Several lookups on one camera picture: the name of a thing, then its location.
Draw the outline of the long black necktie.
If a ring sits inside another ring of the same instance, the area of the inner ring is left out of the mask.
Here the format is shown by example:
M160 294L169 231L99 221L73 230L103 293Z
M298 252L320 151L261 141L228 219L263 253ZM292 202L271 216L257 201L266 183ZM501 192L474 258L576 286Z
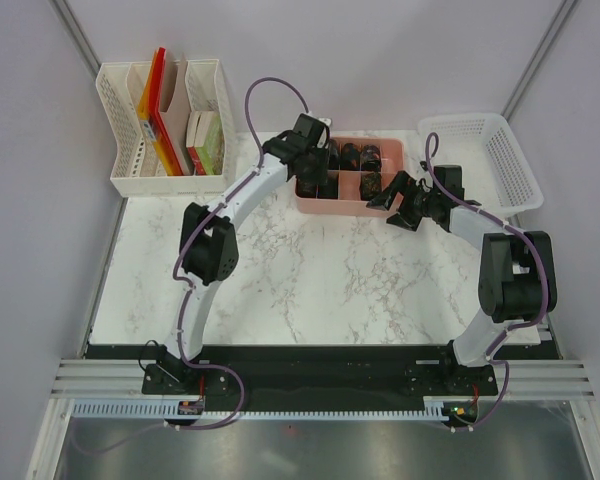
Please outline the long black necktie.
M317 189L319 199L337 200L339 198L339 175L338 173L329 174L326 183L319 185Z

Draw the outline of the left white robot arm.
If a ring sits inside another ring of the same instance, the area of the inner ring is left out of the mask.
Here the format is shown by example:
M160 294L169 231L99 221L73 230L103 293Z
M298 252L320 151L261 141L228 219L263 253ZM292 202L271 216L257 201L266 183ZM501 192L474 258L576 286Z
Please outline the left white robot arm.
M173 279L185 284L175 325L158 345L156 362L145 367L145 395L187 395L204 370L227 367L201 364L204 330L221 283L239 261L237 230L253 210L277 188L295 178L324 184L328 167L330 123L299 115L294 127L259 146L259 158L226 192L207 205L191 203L183 216L179 255Z

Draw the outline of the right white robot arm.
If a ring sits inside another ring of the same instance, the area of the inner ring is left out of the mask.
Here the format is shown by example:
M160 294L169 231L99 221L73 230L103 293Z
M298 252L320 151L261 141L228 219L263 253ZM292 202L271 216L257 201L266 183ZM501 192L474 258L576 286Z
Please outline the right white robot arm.
M427 218L480 253L479 310L445 347L437 371L440 386L457 394L473 383L474 375L493 371L495 355L512 333L540 323L555 308L553 246L548 233L520 230L465 200L461 167L435 166L432 180L428 187L400 171L366 207L388 210L400 195L388 224L415 231Z

